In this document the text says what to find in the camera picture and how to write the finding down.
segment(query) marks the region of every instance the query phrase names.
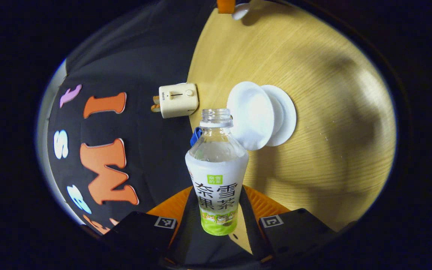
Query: bottle neck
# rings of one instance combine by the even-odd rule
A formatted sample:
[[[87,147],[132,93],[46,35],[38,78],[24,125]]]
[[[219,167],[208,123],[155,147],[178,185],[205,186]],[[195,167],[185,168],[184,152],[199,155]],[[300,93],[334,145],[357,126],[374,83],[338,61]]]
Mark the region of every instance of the bottle neck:
[[[229,127],[201,127],[202,135],[204,137],[222,137],[231,135]]]
[[[202,120],[199,122],[201,128],[231,128],[233,118],[229,109],[203,109]]]

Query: blue letter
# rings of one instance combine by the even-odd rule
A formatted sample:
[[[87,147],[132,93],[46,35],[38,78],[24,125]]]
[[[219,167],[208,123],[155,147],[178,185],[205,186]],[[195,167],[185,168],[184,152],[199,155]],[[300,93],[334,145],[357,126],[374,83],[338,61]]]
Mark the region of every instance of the blue letter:
[[[75,185],[72,185],[72,187],[67,186],[66,188],[69,197],[71,197],[76,206],[79,207],[79,209],[86,211],[88,214],[91,214],[91,209],[89,209],[88,205],[84,202],[79,189]]]

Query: small white plate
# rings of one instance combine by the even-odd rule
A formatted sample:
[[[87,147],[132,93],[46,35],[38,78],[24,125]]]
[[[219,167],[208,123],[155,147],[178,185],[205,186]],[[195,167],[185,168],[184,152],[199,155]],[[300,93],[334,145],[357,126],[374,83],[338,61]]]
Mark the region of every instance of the small white plate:
[[[261,149],[269,142],[275,113],[262,87],[253,82],[238,83],[229,93],[226,107],[233,116],[231,133],[246,150]]]
[[[261,88],[269,96],[277,99],[283,109],[283,115],[276,114],[276,122],[281,123],[281,128],[271,136],[269,142],[266,144],[267,146],[278,146],[286,142],[293,135],[296,128],[296,109],[290,96],[281,88],[274,85],[262,85]]]

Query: foam letter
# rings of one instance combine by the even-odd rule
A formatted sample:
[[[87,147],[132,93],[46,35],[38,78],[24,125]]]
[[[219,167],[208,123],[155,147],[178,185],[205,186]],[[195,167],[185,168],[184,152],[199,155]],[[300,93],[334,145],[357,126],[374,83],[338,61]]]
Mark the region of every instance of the foam letter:
[[[118,225],[118,223],[119,223],[119,221],[112,219],[111,217],[109,218],[109,220],[114,226]]]
[[[76,206],[79,207],[79,209],[86,211],[88,214],[91,214],[91,209],[89,209],[89,206],[84,202],[83,195],[81,195],[79,189],[75,185],[72,185],[72,187],[67,186],[66,189],[69,197],[71,197]]]
[[[54,154],[58,159],[68,156],[68,135],[65,130],[56,131],[54,133]]]
[[[97,204],[101,205],[103,201],[128,201],[134,205],[139,203],[132,186],[125,185],[123,189],[115,190],[128,179],[128,175],[108,167],[116,165],[122,169],[126,166],[123,140],[116,139],[112,144],[96,147],[82,144],[79,156],[84,167],[98,174],[88,185],[89,193]]]
[[[126,106],[126,93],[119,93],[114,97],[102,97],[101,99],[96,99],[95,97],[90,97],[86,101],[84,106],[84,111],[82,116],[86,119],[92,113],[100,113],[102,111],[114,111],[115,113],[122,113]]]
[[[99,224],[98,222],[94,222],[94,221],[90,220],[88,217],[86,217],[86,215],[83,215],[82,217],[84,219],[86,219],[86,221],[89,222],[89,224],[91,224],[100,233],[106,234],[107,232],[110,231],[110,229],[108,227],[103,228],[103,226],[101,224]]]
[[[78,84],[77,87],[76,87],[76,89],[74,89],[74,91],[72,91],[72,92],[70,92],[71,89],[69,88],[66,91],[66,93],[61,96],[61,99],[60,99],[60,108],[63,107],[63,104],[65,104],[65,103],[67,103],[69,101],[72,101],[79,94],[79,91],[81,90],[81,87],[83,87],[83,85],[82,84]]]

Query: wooden table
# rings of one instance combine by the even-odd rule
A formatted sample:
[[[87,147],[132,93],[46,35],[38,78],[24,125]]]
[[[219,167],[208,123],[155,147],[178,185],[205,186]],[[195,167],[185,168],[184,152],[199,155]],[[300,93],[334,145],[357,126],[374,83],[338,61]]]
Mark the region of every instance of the wooden table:
[[[293,100],[293,136],[250,152],[245,185],[290,210],[306,208],[336,231],[381,192],[396,149],[391,97],[365,55],[317,17],[261,0],[240,21],[214,10],[187,81],[199,92],[193,129],[202,109],[225,108],[242,81],[278,86]]]

